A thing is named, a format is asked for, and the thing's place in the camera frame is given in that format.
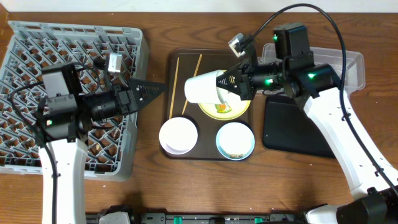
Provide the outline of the yellow round plate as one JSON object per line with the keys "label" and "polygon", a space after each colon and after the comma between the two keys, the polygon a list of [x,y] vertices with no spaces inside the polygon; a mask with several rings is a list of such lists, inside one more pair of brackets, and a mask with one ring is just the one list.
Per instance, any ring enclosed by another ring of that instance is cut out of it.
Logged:
{"label": "yellow round plate", "polygon": [[232,110],[229,113],[221,114],[217,113],[215,109],[215,105],[218,104],[200,103],[200,109],[209,117],[223,121],[232,120],[244,114],[244,112],[249,108],[249,100],[243,101],[240,96],[235,93],[219,88],[216,85],[214,85],[214,87],[217,90],[217,97],[222,100],[222,104],[227,103]]}

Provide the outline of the white paper cup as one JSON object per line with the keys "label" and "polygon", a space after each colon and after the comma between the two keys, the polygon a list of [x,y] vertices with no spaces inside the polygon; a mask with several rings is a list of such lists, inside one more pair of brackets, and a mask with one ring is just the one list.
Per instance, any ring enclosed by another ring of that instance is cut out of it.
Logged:
{"label": "white paper cup", "polygon": [[223,104],[228,91],[216,86],[216,79],[224,74],[223,70],[215,70],[189,78],[184,85],[184,94],[190,103]]}

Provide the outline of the light blue round bowl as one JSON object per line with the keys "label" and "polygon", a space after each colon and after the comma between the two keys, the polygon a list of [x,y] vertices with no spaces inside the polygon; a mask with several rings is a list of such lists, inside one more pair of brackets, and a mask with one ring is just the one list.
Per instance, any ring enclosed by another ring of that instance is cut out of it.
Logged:
{"label": "light blue round bowl", "polygon": [[216,134],[216,148],[218,152],[231,161],[247,159],[252,154],[254,146],[254,134],[243,123],[227,123]]}

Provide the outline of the yellow snack wrapper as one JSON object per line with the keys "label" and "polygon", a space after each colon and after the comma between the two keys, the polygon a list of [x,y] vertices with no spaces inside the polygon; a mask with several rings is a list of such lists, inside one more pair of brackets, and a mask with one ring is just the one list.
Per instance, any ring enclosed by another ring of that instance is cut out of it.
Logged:
{"label": "yellow snack wrapper", "polygon": [[229,113],[232,110],[232,108],[227,103],[215,105],[215,109],[217,113],[221,114]]}

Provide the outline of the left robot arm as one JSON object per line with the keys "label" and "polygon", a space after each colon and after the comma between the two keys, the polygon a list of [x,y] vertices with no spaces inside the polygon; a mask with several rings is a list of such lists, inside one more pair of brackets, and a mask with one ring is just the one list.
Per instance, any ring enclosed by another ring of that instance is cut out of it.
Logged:
{"label": "left robot arm", "polygon": [[84,171],[94,123],[127,116],[154,101],[165,85],[130,78],[126,86],[84,95],[76,64],[42,71],[47,98],[37,108],[35,142],[43,168],[43,223],[86,223]]}

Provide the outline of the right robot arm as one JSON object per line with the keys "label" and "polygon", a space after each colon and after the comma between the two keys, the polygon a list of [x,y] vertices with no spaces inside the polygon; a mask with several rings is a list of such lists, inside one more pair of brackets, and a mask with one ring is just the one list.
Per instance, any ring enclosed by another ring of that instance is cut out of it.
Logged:
{"label": "right robot arm", "polygon": [[259,65],[249,37],[229,46],[248,58],[225,71],[216,85],[251,100],[258,90],[283,89],[320,130],[338,160],[353,201],[320,205],[304,213],[307,223],[396,223],[397,170],[381,154],[351,108],[343,77],[329,64],[316,64],[307,28],[290,23],[274,29],[277,61]]}

